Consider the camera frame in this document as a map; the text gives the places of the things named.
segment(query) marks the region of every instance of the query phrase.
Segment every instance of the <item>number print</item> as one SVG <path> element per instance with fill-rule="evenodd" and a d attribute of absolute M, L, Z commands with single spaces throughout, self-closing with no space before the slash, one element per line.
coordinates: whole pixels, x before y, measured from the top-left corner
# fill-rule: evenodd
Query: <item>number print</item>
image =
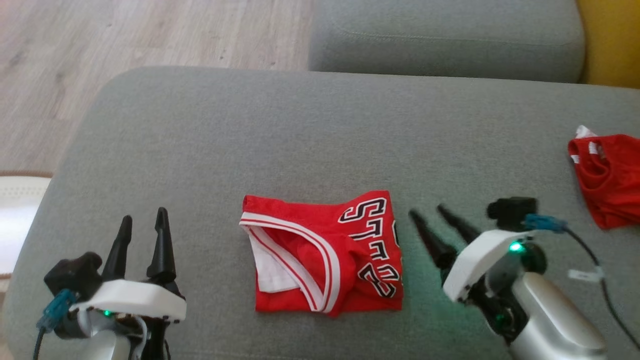
<path fill-rule="evenodd" d="M 389 260 L 389 255 L 387 255 L 387 249 L 385 248 L 384 240 L 380 239 L 370 242 L 369 248 L 376 251 L 371 254 L 372 260 Z"/>
<path fill-rule="evenodd" d="M 358 277 L 369 281 L 381 297 L 391 298 L 396 294 L 396 287 L 380 280 L 371 263 L 366 264 L 362 269 L 360 269 Z"/>
<path fill-rule="evenodd" d="M 396 246 L 400 247 L 400 244 L 398 243 L 398 234 L 396 232 L 396 221 L 394 220 L 394 223 L 391 224 L 391 229 L 393 229 L 394 231 L 394 241 L 396 242 Z"/>
<path fill-rule="evenodd" d="M 387 210 L 387 200 L 384 197 L 367 200 L 359 203 L 358 206 L 356 206 L 355 210 L 353 209 L 353 206 L 351 206 L 342 213 L 342 215 L 338 219 L 338 222 L 344 224 L 346 222 L 360 220 L 364 217 L 364 213 L 366 212 L 367 208 L 371 208 L 367 217 L 382 215 Z"/>
<path fill-rule="evenodd" d="M 366 238 L 377 238 L 382 236 L 382 218 L 375 218 L 367 221 L 367 229 L 371 230 L 360 234 L 351 234 L 349 237 L 358 241 Z"/>
<path fill-rule="evenodd" d="M 396 268 L 389 264 L 378 266 L 378 272 L 380 273 L 380 278 L 383 280 L 400 280 L 400 274 Z"/>

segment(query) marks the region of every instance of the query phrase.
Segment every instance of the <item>gray sofa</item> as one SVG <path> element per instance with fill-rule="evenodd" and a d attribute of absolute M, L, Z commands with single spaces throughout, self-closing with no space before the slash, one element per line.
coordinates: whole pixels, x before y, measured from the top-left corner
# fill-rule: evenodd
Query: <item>gray sofa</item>
<path fill-rule="evenodd" d="M 4 322 L 16 359 L 30 356 L 50 301 L 42 277 L 59 259 L 106 257 L 120 219 L 134 238 L 127 276 L 151 259 L 156 210 L 169 211 L 187 320 L 168 329 L 173 359 L 508 359 L 479 311 L 447 300 L 408 219 L 419 208 L 444 238 L 445 202 L 491 228 L 485 206 L 528 195 L 566 219 L 602 259 L 612 297 L 640 333 L 640 231 L 600 231 L 573 174 L 567 141 L 584 124 L 640 136 L 640 91 L 602 86 L 318 72 L 156 67 L 104 87 L 38 210 L 13 275 Z M 404 309 L 256 313 L 255 269 L 237 226 L 247 193 L 344 202 L 391 192 L 404 254 Z M 637 352 L 608 314 L 569 237 L 539 237 L 548 277 L 602 331 L 610 359 Z M 80 344 L 45 337 L 42 359 L 73 358 Z"/>
<path fill-rule="evenodd" d="M 322 0 L 309 69 L 578 81 L 575 0 Z"/>

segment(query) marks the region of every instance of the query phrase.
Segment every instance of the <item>clothing tag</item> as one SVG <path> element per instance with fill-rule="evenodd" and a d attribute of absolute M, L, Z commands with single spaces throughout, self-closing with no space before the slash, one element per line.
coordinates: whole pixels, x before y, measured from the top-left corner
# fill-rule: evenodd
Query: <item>clothing tag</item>
<path fill-rule="evenodd" d="M 576 139 L 592 138 L 594 136 L 598 136 L 598 135 L 594 134 L 593 131 L 589 130 L 589 128 L 584 126 L 584 125 L 580 125 L 578 127 L 578 129 L 576 129 L 576 131 L 575 131 L 575 138 Z"/>
<path fill-rule="evenodd" d="M 604 272 L 602 268 L 596 266 L 595 272 L 584 272 L 580 270 L 569 270 L 568 273 L 569 279 L 576 279 L 588 282 L 600 282 L 600 280 L 604 277 Z"/>

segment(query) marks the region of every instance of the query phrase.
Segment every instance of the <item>red basketball jersey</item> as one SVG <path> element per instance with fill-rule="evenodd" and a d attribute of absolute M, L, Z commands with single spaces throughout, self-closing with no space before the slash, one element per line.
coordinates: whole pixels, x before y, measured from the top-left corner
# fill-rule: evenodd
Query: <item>red basketball jersey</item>
<path fill-rule="evenodd" d="M 402 308 L 402 262 L 389 192 L 339 205 L 247 195 L 240 226 L 256 264 L 257 311 Z"/>
<path fill-rule="evenodd" d="M 640 223 L 640 140 L 585 131 L 569 142 L 569 155 L 593 220 L 602 229 Z"/>

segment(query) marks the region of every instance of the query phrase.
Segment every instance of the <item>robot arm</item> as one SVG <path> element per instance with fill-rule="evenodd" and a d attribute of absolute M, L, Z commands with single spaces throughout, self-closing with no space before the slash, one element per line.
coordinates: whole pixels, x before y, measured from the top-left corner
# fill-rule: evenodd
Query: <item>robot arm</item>
<path fill-rule="evenodd" d="M 460 253 L 444 243 L 416 212 L 420 237 L 440 269 L 442 288 L 453 302 L 478 307 L 516 360 L 606 359 L 603 336 L 561 290 L 544 278 L 547 260 L 522 225 L 536 212 L 534 199 L 501 199 L 511 206 L 497 217 L 500 229 L 480 233 L 440 205 L 438 211 L 467 242 Z"/>
<path fill-rule="evenodd" d="M 186 317 L 166 209 L 158 209 L 156 247 L 144 281 L 124 279 L 131 227 L 131 217 L 124 217 L 101 275 L 100 256 L 88 252 L 60 261 L 44 278 L 56 297 L 52 304 L 64 312 L 47 307 L 38 327 L 61 339 L 86 339 L 80 359 L 164 359 L 167 326 Z"/>

